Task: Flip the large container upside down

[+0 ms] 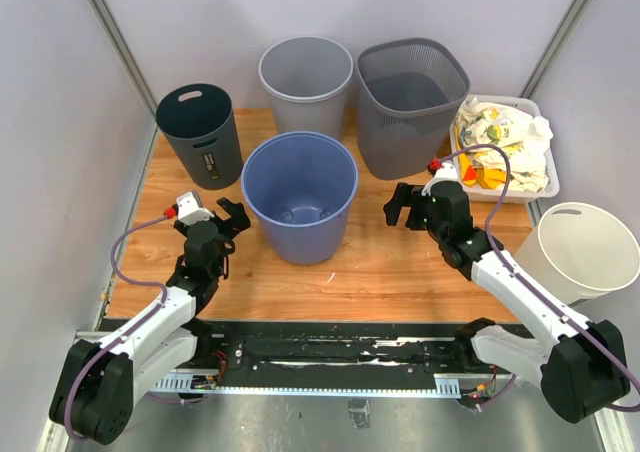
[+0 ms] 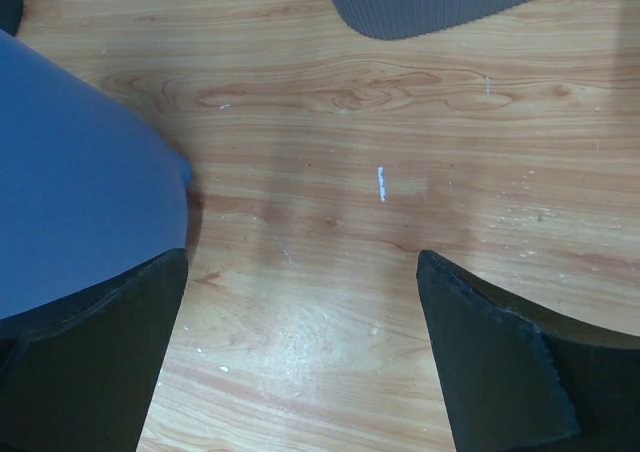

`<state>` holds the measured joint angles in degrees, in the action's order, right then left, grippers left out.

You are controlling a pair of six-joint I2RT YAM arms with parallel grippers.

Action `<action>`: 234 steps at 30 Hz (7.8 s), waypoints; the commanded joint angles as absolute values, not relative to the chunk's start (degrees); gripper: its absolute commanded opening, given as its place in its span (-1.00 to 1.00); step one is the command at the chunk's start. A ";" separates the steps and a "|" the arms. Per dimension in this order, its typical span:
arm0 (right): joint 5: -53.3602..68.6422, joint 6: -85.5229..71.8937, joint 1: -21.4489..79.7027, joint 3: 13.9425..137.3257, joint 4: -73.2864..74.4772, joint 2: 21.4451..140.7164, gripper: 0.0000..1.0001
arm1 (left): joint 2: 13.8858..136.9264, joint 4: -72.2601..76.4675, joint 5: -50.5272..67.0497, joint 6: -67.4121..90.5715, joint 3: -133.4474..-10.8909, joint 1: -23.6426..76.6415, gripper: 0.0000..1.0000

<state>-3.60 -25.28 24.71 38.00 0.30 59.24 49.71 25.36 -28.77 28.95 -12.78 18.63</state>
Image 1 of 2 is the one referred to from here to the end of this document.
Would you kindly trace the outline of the light grey round bin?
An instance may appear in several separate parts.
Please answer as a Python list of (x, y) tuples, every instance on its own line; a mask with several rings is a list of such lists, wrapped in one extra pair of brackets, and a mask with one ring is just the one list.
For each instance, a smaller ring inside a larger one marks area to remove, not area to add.
[(317, 36), (286, 39), (262, 55), (258, 74), (278, 132), (312, 131), (341, 139), (354, 75), (344, 46)]

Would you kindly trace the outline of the blue plastic bucket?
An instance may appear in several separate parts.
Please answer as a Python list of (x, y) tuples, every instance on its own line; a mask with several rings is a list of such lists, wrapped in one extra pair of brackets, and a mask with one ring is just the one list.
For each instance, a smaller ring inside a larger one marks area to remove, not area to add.
[(241, 174), (244, 199), (269, 245), (296, 265), (321, 263), (336, 253), (358, 185), (358, 167), (349, 150), (310, 131), (263, 142)]

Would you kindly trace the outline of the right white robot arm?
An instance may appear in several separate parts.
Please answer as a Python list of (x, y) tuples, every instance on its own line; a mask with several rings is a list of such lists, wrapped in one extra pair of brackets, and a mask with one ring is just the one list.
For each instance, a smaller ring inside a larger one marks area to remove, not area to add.
[(530, 332), (528, 339), (480, 318), (455, 334), (453, 359), (466, 372), (482, 365), (501, 368), (536, 386), (551, 409), (569, 423), (609, 408), (638, 387), (626, 366), (620, 330), (608, 320), (593, 322), (535, 281), (495, 239), (475, 226), (462, 186), (432, 180), (425, 186), (397, 184), (384, 205), (387, 225), (426, 231), (444, 261), (497, 298)]

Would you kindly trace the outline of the grey mesh square bin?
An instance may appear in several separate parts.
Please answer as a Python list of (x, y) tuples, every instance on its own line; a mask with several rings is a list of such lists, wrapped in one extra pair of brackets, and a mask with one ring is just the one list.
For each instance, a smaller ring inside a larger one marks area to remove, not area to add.
[(436, 156), (470, 81), (453, 54), (426, 38), (365, 49), (357, 60), (360, 154), (381, 180), (421, 173)]

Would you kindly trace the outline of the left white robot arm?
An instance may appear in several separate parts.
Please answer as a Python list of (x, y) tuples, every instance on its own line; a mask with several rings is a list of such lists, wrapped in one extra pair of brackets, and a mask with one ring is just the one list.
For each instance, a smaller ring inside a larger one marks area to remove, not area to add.
[(77, 340), (69, 349), (49, 409), (51, 421), (75, 441), (114, 442), (134, 406), (173, 369), (200, 368), (212, 359), (224, 372), (226, 354), (212, 342), (199, 313), (229, 276), (234, 239), (251, 226), (241, 203), (217, 201), (227, 218), (187, 192), (161, 216), (184, 236), (182, 254), (159, 295), (134, 318), (97, 342)]

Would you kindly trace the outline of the dark grey cylindrical bin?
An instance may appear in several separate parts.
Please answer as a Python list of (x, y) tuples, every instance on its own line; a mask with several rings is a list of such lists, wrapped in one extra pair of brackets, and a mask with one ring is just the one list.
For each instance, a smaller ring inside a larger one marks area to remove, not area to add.
[(183, 167), (200, 188), (219, 190), (241, 175), (243, 159), (230, 96), (211, 84), (189, 84), (166, 95), (155, 114)]

